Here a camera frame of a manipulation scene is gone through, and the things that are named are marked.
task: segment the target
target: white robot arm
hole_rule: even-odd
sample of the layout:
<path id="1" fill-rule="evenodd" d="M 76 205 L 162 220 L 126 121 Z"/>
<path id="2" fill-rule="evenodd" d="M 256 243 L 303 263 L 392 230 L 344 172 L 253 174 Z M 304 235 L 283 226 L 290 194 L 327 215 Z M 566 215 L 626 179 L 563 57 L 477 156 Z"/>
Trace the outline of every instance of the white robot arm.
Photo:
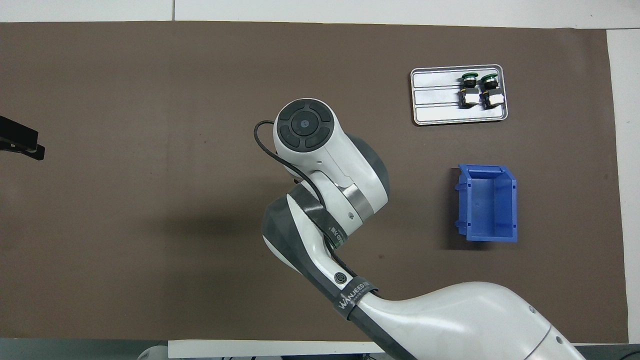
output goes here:
<path id="1" fill-rule="evenodd" d="M 268 206 L 264 241 L 388 354 L 398 360 L 584 359 L 535 308 L 496 284 L 466 282 L 400 301 L 375 295 L 333 250 L 387 203 L 384 164 L 317 99 L 285 106 L 273 138 L 278 155 L 304 176 L 290 172 L 304 180 Z"/>

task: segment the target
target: cable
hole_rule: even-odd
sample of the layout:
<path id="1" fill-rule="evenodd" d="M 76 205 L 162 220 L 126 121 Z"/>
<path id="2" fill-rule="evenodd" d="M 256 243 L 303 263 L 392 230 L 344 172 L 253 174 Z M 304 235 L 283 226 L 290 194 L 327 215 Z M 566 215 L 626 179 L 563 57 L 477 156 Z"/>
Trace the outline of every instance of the cable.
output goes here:
<path id="1" fill-rule="evenodd" d="M 255 125 L 255 128 L 253 129 L 253 138 L 255 139 L 255 142 L 262 149 L 262 151 L 266 152 L 267 155 L 271 156 L 277 162 L 279 162 L 279 163 L 283 164 L 284 166 L 286 166 L 287 168 L 291 169 L 293 172 L 298 174 L 298 176 L 300 176 L 302 178 L 302 180 L 306 181 L 307 184 L 309 184 L 309 186 L 311 186 L 311 189 L 313 189 L 313 191 L 316 193 L 318 201 L 320 202 L 320 205 L 322 205 L 324 208 L 326 208 L 326 206 L 324 204 L 324 198 L 322 197 L 322 194 L 320 194 L 320 189 L 318 189 L 316 184 L 314 184 L 314 182 L 311 181 L 309 176 L 307 176 L 304 172 L 302 172 L 300 169 L 295 167 L 292 163 L 289 163 L 287 160 L 284 160 L 283 158 L 281 158 L 278 155 L 276 155 L 273 152 L 271 152 L 271 150 L 267 149 L 267 147 L 264 146 L 262 141 L 260 141 L 260 137 L 258 136 L 258 128 L 260 128 L 260 126 L 262 126 L 264 124 L 272 124 L 273 125 L 273 121 L 271 121 L 271 120 L 263 120 L 263 121 L 260 121 L 258 124 Z M 355 271 L 353 271 L 350 267 L 348 267 L 347 264 L 345 264 L 344 261 L 342 261 L 342 259 L 338 257 L 338 255 L 333 250 L 333 245 L 331 245 L 331 241 L 329 240 L 329 238 L 325 234 L 323 234 L 323 240 L 324 240 L 325 247 L 329 251 L 329 255 L 331 255 L 331 258 L 336 263 L 338 263 L 338 265 L 340 265 L 344 269 L 344 271 L 346 271 L 349 275 L 351 275 L 353 277 L 358 276 L 358 274 L 356 274 Z"/>
<path id="2" fill-rule="evenodd" d="M 629 356 L 636 355 L 636 354 L 640 354 L 640 350 L 632 351 L 632 352 L 628 353 L 627 355 L 621 357 L 620 360 L 624 360 L 624 359 L 628 358 Z"/>

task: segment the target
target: silver tray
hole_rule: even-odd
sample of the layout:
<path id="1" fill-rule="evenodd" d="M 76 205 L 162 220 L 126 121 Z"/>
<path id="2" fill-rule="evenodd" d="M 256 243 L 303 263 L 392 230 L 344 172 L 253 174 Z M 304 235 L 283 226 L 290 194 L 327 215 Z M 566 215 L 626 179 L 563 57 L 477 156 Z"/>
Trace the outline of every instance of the silver tray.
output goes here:
<path id="1" fill-rule="evenodd" d="M 458 100 L 461 77 L 471 71 L 478 73 L 478 79 L 497 73 L 499 87 L 504 92 L 504 104 L 492 109 L 485 109 L 482 104 L 462 108 Z M 499 121 L 506 119 L 508 114 L 504 75 L 502 67 L 497 64 L 414 69 L 411 71 L 411 94 L 413 121 L 418 125 Z"/>

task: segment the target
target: blue container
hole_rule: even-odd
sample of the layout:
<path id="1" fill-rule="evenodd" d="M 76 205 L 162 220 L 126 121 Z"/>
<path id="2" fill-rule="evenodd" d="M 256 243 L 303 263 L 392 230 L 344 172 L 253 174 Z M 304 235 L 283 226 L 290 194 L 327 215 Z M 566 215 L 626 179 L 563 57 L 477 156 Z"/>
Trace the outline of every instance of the blue container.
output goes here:
<path id="1" fill-rule="evenodd" d="M 456 226 L 469 241 L 518 241 L 516 179 L 501 165 L 458 165 Z"/>

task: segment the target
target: velcro strap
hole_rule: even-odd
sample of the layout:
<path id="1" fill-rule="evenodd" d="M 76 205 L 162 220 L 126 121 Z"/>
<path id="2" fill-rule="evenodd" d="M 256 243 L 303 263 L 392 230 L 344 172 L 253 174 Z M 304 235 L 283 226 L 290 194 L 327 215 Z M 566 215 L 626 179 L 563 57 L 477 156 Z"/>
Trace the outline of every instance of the velcro strap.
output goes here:
<path id="1" fill-rule="evenodd" d="M 297 184 L 289 191 L 289 195 L 295 200 L 309 219 L 329 238 L 334 249 L 339 248 L 347 241 L 347 233 L 329 211 L 309 193 L 302 184 Z"/>
<path id="2" fill-rule="evenodd" d="M 333 301 L 333 308 L 346 320 L 353 308 L 358 305 L 362 297 L 372 290 L 377 290 L 367 279 L 356 276 L 342 289 Z"/>

